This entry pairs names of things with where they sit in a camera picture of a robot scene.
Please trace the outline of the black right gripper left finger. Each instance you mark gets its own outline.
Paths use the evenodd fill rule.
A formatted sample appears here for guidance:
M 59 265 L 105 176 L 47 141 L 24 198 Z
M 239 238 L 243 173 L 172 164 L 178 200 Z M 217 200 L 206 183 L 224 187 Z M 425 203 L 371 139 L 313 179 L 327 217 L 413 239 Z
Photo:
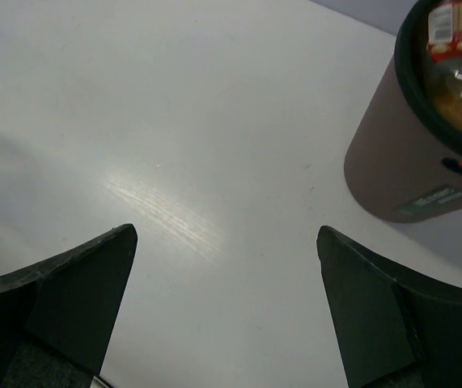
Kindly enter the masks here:
M 100 375 L 138 245 L 118 226 L 0 276 L 0 387 L 89 387 Z

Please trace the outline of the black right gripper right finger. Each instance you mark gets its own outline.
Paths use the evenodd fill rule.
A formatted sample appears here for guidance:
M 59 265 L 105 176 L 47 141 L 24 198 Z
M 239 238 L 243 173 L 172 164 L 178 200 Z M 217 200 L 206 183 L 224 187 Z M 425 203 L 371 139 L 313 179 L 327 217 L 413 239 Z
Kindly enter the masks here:
M 462 387 L 462 288 L 330 226 L 316 240 L 350 387 Z

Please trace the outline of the red cap clear bottle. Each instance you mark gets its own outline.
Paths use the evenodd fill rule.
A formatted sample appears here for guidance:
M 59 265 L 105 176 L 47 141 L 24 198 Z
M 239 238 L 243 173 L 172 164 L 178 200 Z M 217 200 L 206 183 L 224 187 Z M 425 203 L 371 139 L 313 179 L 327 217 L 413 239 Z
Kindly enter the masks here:
M 462 59 L 462 1 L 441 1 L 427 16 L 427 50 L 435 63 Z

